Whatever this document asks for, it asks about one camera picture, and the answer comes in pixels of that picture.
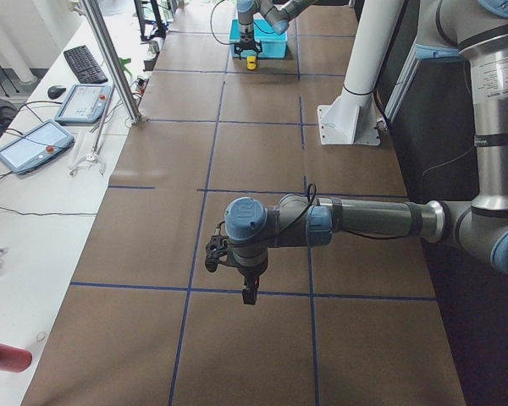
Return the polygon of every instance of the white table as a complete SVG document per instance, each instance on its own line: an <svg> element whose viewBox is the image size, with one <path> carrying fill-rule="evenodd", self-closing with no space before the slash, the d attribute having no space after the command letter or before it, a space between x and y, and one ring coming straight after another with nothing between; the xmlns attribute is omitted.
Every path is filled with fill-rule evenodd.
<svg viewBox="0 0 508 406"><path fill-rule="evenodd" d="M129 78L126 75L129 82L138 74L146 75L142 72L146 48L139 45L136 20L122 15L106 21L118 55L132 58L132 63L127 67L134 76ZM86 21L66 49L83 44L89 47L98 62L103 61ZM107 69L103 67L103 70L110 78ZM47 89L51 85L65 85L69 88L76 82L61 55L29 101L48 100ZM61 102L66 94L67 92L57 101ZM112 107L118 101L115 92ZM54 118L58 110L56 105L30 106L43 120ZM23 109L10 127L25 132L38 124L39 120L34 114ZM106 172L101 175L99 166L86 167L80 169L74 177L69 175L69 166L77 157L83 157L91 150L95 134L80 136L80 132L86 132L91 127L67 127L78 141L76 145L59 159L24 178L9 175L1 180L0 206L40 213L96 213L129 126L124 107L118 107L113 119L104 128L101 139L100 157L107 164ZM5 134L0 139L0 147L14 138L13 135ZM0 173L7 171L0 162ZM27 348L34 357L31 366L24 372L13 374L0 371L0 405L21 403L93 221L94 217L20 216L0 210L0 248L8 248L8 253L3 257L3 275L0 277L0 343Z"/></svg>

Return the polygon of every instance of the black mouse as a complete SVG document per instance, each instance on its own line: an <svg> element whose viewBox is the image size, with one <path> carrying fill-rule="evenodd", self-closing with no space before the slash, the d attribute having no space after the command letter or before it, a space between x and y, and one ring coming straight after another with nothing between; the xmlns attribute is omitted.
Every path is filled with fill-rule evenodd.
<svg viewBox="0 0 508 406"><path fill-rule="evenodd" d="M51 86L47 90L47 95L51 100L58 99L60 95L62 95L66 91L66 88L64 86L55 85Z"/></svg>

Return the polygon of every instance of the red cylinder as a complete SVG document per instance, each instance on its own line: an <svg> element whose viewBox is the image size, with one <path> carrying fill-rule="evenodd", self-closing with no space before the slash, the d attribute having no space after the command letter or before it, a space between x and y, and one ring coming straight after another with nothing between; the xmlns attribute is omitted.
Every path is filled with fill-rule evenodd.
<svg viewBox="0 0 508 406"><path fill-rule="evenodd" d="M25 349L0 344L0 370L21 372L32 362L32 354Z"/></svg>

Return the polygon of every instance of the computer keyboard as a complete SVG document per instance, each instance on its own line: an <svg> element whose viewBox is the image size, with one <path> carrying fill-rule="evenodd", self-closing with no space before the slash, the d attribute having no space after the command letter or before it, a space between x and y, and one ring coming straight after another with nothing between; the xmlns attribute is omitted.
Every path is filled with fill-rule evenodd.
<svg viewBox="0 0 508 406"><path fill-rule="evenodd" d="M86 45L67 49L64 57L79 83L104 83L108 81Z"/></svg>

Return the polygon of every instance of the blue bin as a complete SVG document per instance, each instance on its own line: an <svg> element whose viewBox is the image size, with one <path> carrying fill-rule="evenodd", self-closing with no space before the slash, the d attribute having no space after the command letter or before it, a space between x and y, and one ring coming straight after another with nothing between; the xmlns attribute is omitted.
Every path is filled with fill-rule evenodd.
<svg viewBox="0 0 508 406"><path fill-rule="evenodd" d="M255 19L254 22L254 39L262 42L262 53L258 58L284 58L286 55L286 44L288 43L288 33L285 32L278 36L274 33L273 28L265 19ZM231 31L229 32L229 42L239 42L239 22L237 19L231 21ZM238 58L239 55L234 53L234 46L230 45L231 56ZM256 55L254 51L244 51L241 53L242 58Z"/></svg>

